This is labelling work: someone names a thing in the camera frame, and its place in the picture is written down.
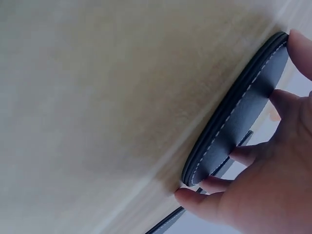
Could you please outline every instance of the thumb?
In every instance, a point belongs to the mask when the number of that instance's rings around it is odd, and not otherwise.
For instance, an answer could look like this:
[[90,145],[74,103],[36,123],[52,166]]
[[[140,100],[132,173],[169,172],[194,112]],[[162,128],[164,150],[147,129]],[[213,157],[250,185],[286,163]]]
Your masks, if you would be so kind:
[[222,221],[220,215],[220,202],[223,192],[211,195],[199,194],[189,189],[179,189],[175,198],[187,211],[196,216],[214,223]]
[[312,80],[312,41],[298,31],[291,30],[287,49],[299,72]]

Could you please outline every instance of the white stitching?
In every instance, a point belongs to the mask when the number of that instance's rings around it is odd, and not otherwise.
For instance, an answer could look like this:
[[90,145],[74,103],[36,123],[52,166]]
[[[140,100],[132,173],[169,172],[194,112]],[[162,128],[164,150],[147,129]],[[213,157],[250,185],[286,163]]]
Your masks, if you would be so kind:
[[[257,80],[257,78],[259,77],[259,75],[261,74],[261,72],[263,71],[263,69],[266,67],[266,65],[269,63],[269,61],[273,58],[273,56],[279,51],[280,48],[282,48],[287,42],[284,42],[283,44],[281,44],[275,51],[274,53],[269,57],[269,59],[266,61],[266,63],[262,66],[262,68],[260,69],[260,71],[258,72],[258,74],[256,75],[256,77],[253,79],[253,81],[251,82],[251,84],[248,86],[247,90],[244,92],[244,94],[242,95],[242,97],[240,98],[240,100],[237,102],[236,106],[233,108],[233,110],[231,111],[230,115],[226,118],[224,124],[221,126],[220,130],[217,132],[217,134],[214,136],[211,144],[209,145],[209,147],[207,148],[207,151],[206,153],[203,155],[203,157],[200,159],[199,162],[201,162],[204,158],[204,156],[207,154],[207,152],[210,150],[210,147],[211,145],[214,143],[215,141],[215,138],[220,134],[220,131],[224,128],[225,126],[225,123],[230,119],[230,116],[233,114],[234,110],[236,109],[236,107],[240,104],[240,102],[242,101],[243,97],[246,95],[247,91],[250,90],[251,86],[253,85],[253,83]],[[214,173],[221,165],[222,163],[225,162],[225,160],[223,162],[220,163],[220,165],[212,172]],[[192,180],[191,180],[191,183],[192,185],[194,185],[194,177],[195,177],[195,174],[199,168],[199,165],[200,163],[197,164],[194,172],[193,172],[193,175],[192,175]]]
[[175,216],[173,216],[171,219],[169,219],[167,222],[164,223],[159,229],[157,229],[154,234],[158,233],[163,227],[165,227],[168,223],[170,223],[175,217],[177,217],[179,214],[181,214],[184,210],[177,213]]

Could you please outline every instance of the beige wooden surface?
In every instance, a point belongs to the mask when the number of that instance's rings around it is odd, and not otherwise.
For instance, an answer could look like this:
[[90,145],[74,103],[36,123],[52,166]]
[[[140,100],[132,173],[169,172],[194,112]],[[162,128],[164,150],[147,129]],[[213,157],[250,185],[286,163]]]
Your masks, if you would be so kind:
[[0,232],[148,231],[248,60],[279,30],[311,36],[311,15],[310,0],[2,0]]

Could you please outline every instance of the finger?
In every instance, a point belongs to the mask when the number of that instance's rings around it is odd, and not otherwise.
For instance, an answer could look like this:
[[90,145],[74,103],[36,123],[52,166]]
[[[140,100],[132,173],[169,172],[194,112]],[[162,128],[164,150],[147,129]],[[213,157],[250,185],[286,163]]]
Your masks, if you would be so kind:
[[230,154],[230,157],[233,160],[249,167],[253,164],[258,155],[261,154],[265,145],[266,143],[261,143],[258,145],[236,147]]
[[175,198],[180,205],[196,216],[212,222],[220,222],[219,205],[223,193],[199,194],[189,189],[179,189]]
[[297,95],[282,90],[274,90],[270,96],[271,103],[282,119],[292,111],[291,107],[298,99],[299,97]]
[[287,49],[297,69],[312,80],[312,41],[298,31],[291,30]]
[[281,121],[281,117],[279,116],[277,110],[274,107],[270,108],[270,120],[272,122]]
[[227,190],[232,180],[220,179],[215,176],[210,176],[203,180],[199,185],[209,194],[224,192]]

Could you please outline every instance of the hand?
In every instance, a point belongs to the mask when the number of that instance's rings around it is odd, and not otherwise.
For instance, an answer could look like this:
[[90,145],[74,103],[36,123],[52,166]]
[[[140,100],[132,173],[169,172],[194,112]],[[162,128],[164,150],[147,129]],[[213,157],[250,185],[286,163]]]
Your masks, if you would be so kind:
[[[289,55],[312,80],[312,41],[292,30]],[[310,97],[275,90],[270,98],[281,122],[265,143],[236,148],[231,157],[246,165],[235,180],[209,177],[200,186],[175,193],[186,210],[247,234],[312,232],[312,93]]]

